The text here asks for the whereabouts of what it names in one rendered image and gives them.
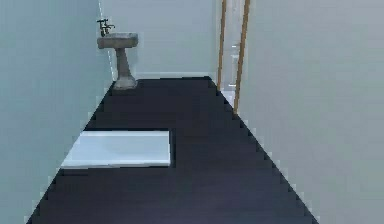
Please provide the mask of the grey pedestal sink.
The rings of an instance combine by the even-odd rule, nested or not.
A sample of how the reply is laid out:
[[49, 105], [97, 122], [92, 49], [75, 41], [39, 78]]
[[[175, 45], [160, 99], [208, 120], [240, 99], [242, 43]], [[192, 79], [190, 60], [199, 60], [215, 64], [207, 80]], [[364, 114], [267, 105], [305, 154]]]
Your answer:
[[115, 90], [133, 89], [137, 85], [130, 71], [126, 49], [135, 48], [138, 42], [137, 33], [110, 33], [97, 39], [99, 49], [115, 50], [117, 68], [117, 80], [113, 85]]

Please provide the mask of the wooden door frame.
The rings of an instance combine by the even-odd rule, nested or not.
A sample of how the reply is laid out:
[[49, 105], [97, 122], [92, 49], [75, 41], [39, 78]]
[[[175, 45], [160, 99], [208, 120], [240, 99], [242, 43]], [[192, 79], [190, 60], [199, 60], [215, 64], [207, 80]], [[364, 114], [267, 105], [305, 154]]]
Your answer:
[[238, 114], [251, 0], [217, 1], [219, 20], [216, 84], [219, 91], [229, 94], [233, 113]]

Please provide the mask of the white flat floor block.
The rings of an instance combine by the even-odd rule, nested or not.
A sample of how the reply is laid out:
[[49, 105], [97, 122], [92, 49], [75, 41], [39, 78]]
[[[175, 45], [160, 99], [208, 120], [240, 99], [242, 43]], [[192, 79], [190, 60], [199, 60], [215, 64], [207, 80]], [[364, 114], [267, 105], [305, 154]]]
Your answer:
[[61, 167], [167, 167], [171, 165], [168, 131], [83, 131]]

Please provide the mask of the black sink tap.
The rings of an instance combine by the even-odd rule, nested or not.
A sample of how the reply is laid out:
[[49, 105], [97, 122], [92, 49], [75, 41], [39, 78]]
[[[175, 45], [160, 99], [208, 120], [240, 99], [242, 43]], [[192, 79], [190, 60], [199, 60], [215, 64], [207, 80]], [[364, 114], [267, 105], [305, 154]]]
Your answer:
[[99, 29], [100, 29], [100, 35], [102, 37], [108, 34], [110, 29], [114, 28], [114, 25], [107, 24], [107, 22], [108, 22], [108, 19], [97, 20], [97, 23], [99, 24]]

